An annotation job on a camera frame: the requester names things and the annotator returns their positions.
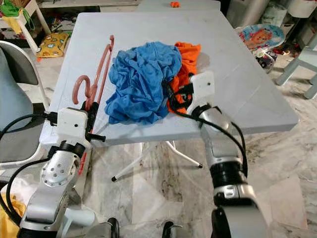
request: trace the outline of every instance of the gray table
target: gray table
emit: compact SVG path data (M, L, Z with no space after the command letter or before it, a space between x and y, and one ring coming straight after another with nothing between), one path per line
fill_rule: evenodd
M218 10L183 12L81 13L77 18L70 44L59 75L50 110L76 107L71 101L77 78L95 77L98 63L115 36L113 56L119 50L161 41L201 44L198 72L212 70L215 79L214 105L229 115L246 134L286 131L298 117L278 92L254 57ZM115 86L106 82L94 132L107 137L97 146L144 141L178 140L200 136L195 121L169 114L153 125L108 124L103 111L105 101ZM84 86L79 90L83 102ZM46 124L40 141L47 143L55 128Z
M220 10L220 2L213 0L180 0L181 7L172 8L171 0L142 0L137 11L195 11L195 10Z

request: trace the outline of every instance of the pink hanger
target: pink hanger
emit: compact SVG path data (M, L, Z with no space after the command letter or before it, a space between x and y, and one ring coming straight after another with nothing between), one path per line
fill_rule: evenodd
M74 85L72 100L73 100L74 104L78 104L78 90L79 90L80 84L83 81L85 81L85 83L86 83L86 85L85 85L85 96L86 96L85 110L86 111L89 111L91 105L93 104L93 102L95 100L100 73L101 73L101 70L103 68L103 64L105 62L106 56L107 56L107 54L109 52L109 56L108 56L108 59L107 59L107 62L106 62L106 68L105 68L105 71L104 71L103 80L101 82L101 87L100 87L99 95L98 95L98 98L97 98L97 103L100 104L100 100L101 100L101 97L103 95L103 91L104 91L104 87L105 87L106 77L107 77L107 74L108 74L108 69L109 69L111 54L112 54L112 50L113 50L113 45L114 45L114 36L113 35L110 36L110 40L111 40L111 44L107 44L107 46L105 48L105 51L104 51L104 54L103 54L103 56L102 56L102 58L101 58L101 60L99 62L99 66L98 66L98 69L97 69L97 74L96 74L96 77L95 77L94 84L92 86L90 86L89 77L86 76L86 75L81 75L77 79L77 81L76 81L76 83Z

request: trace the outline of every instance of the black cable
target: black cable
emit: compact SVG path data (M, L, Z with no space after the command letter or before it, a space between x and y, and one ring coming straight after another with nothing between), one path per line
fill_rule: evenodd
M237 129L237 131L238 131L238 133L240 135L241 141L242 141L242 147L243 147L244 151L246 151L246 142L244 140L244 136L243 136L242 130L240 129L240 127L236 123L231 122L231 124Z
M221 131L223 134L225 134L226 136L228 136L240 149L241 151L241 154L242 154L242 158L243 158L243 162L242 162L242 167L243 167L243 173L244 175L247 177L248 176L248 164L247 164L247 156L246 156L246 152L245 152L245 149L241 146L240 142L237 141L236 138L233 137L233 135L231 135L229 132L227 132L226 130L224 130L222 127L220 127L219 125L217 124L214 124L210 121L207 121L205 119L202 119L202 118L197 118L197 117L194 117L192 115L189 115L189 114L185 114L185 113L180 113L178 111L176 111L174 108L172 108L172 104L170 103L170 107L171 109L174 111L175 114L179 115L179 116L182 116L182 117L185 117L185 118L189 118L189 119L193 119L193 120L196 120L196 121L199 121L199 122L202 122L202 123L205 123L207 125L210 125L214 128L216 128L217 130Z
M18 226L18 220L16 219L16 217L11 213L11 211L9 210L9 208L6 206L6 204L4 203L4 200L2 199L2 196L0 195L0 205L3 208L3 210L5 211L5 213L9 216L9 218Z
M6 203L8 204L8 207L9 209L11 210L11 212L14 214L14 216L18 216L19 217L19 224L21 222L21 217L20 215L15 211L12 203L11 203L11 199L10 199L10 190L11 190L11 186L12 186L12 183L13 183L13 180L15 179L15 177L18 175L19 172L21 172L22 170L24 170L26 167L29 167L31 165L35 165L35 164L39 164L39 163L42 163L42 162L46 162L50 160L50 158L47 158L47 159L43 159L43 160L37 160L37 161L32 161L32 162L29 162L23 166L21 166L20 168L18 168L17 171L14 172L14 174L11 176L9 182L8 182L8 185L6 187L6 195L5 195L5 198L6 198Z
M32 117L42 117L42 114L28 114L22 117L19 117L15 120L13 120L12 122L10 122L1 132L0 132L0 141L3 138L3 135L10 129L10 127L12 127L14 124L18 123L21 120L27 119L27 118L32 118ZM17 225L19 226L20 221L21 221L21 217L19 214L17 214L17 212L13 209L13 211L10 211L10 209L6 206L4 200L2 199L2 196L0 196L0 205L2 206L3 210L6 212L6 214L9 216L9 218Z
M238 131L238 133L239 133L239 135L241 137L243 150L244 150L245 153L247 153L246 142L244 140L244 136L243 136L242 130L240 129L240 127L236 123L231 122L231 124L237 129L237 131ZM248 174L248 161L247 160L243 160L242 161L242 167L243 167L243 171L245 171L245 173Z

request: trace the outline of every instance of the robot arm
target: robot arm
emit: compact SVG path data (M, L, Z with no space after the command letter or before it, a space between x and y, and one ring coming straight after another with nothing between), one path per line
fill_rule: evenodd
M90 139L105 139L90 133L97 110L92 109L92 116L91 111L72 108L57 113L56 142L51 145L50 160L41 169L40 184L22 217L19 238L57 236L69 194L81 173L81 161L91 153Z
M206 120L225 117L215 108L202 113ZM201 128L213 183L212 238L266 238L267 228L254 190L243 172L237 146L209 125Z
M213 73L210 71L191 76L191 84L181 88L185 103L179 104L170 93L170 105L175 110L189 105L190 118L203 119L218 125L227 132L232 123L219 110L212 107L214 94ZM267 227L257 205L252 186L247 182L247 171L237 145L223 132L200 123L201 135L206 145L207 164L211 173L213 201L217 207L212 212L212 238L266 238ZM179 226L169 228L168 238L184 237Z

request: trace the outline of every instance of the yellow cloth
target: yellow cloth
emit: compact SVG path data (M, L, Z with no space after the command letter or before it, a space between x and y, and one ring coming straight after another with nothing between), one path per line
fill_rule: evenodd
M20 9L19 10L19 15L23 15L23 10ZM13 29L13 31L16 33L16 34L19 34L22 32L18 22L16 21L15 17L13 16L3 16L2 17L3 20L6 21L6 23Z
M5 195L1 194L4 202L6 203ZM11 202L16 212L23 216L25 212L25 205L15 199L15 196L11 195ZM5 213L3 208L0 206L0 237L2 238L16 238L19 232L19 227L11 221L9 216Z
M67 33L51 33L46 36L36 50L36 57L55 58L63 56L68 36Z

